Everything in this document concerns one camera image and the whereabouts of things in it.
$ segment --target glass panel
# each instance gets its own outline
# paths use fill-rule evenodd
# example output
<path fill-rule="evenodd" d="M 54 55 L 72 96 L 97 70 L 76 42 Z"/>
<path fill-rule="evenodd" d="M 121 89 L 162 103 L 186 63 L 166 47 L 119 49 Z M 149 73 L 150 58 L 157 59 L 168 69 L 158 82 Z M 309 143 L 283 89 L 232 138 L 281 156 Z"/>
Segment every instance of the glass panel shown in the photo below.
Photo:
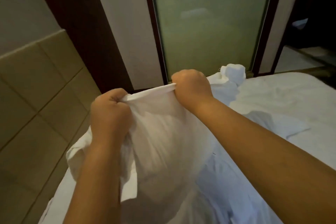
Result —
<path fill-rule="evenodd" d="M 250 68 L 267 0 L 156 0 L 168 77 L 221 65 Z"/>

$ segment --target white bedsheet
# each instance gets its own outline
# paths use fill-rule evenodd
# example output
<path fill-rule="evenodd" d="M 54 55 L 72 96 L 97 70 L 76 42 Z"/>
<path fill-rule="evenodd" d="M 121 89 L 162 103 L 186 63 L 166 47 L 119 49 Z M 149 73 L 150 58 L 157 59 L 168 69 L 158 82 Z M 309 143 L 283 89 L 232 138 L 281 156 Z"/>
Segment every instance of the white bedsheet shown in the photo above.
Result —
<path fill-rule="evenodd" d="M 289 138 L 293 144 L 336 169 L 336 90 L 302 73 L 283 73 L 247 79 L 230 107 L 279 113 L 306 122 L 310 129 Z M 61 224 L 75 182 L 66 172 L 40 224 Z"/>

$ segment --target padded headboard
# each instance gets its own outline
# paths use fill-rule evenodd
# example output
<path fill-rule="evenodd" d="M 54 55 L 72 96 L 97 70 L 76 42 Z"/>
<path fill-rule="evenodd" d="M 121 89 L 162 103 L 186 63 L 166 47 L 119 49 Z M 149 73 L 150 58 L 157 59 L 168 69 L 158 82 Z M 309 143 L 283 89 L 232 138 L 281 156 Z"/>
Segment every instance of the padded headboard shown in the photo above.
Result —
<path fill-rule="evenodd" d="M 37 223 L 100 94 L 61 30 L 0 56 L 0 223 Z"/>

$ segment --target hand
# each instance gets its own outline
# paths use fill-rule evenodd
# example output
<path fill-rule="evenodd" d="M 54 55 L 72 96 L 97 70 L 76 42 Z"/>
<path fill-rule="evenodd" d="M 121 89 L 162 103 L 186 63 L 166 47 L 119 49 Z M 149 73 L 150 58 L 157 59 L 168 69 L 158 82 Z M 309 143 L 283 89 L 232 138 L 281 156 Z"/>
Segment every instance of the hand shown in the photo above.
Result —
<path fill-rule="evenodd" d="M 92 142 L 121 144 L 132 125 L 132 112 L 120 100 L 127 95 L 124 89 L 110 90 L 91 104 Z"/>
<path fill-rule="evenodd" d="M 211 87 L 205 75 L 197 70 L 182 70 L 171 77 L 176 83 L 175 96 L 179 103 L 195 114 L 200 104 L 213 99 Z"/>

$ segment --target forearm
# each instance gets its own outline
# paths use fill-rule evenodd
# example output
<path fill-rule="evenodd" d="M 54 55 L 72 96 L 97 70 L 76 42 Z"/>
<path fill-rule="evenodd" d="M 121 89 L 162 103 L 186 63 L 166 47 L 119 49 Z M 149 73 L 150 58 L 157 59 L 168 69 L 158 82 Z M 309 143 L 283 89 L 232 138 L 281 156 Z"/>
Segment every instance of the forearm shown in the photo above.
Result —
<path fill-rule="evenodd" d="M 95 144 L 93 140 L 64 224 L 120 222 L 120 148 L 106 142 Z"/>
<path fill-rule="evenodd" d="M 336 223 L 336 172 L 211 98 L 195 111 L 284 223 Z"/>

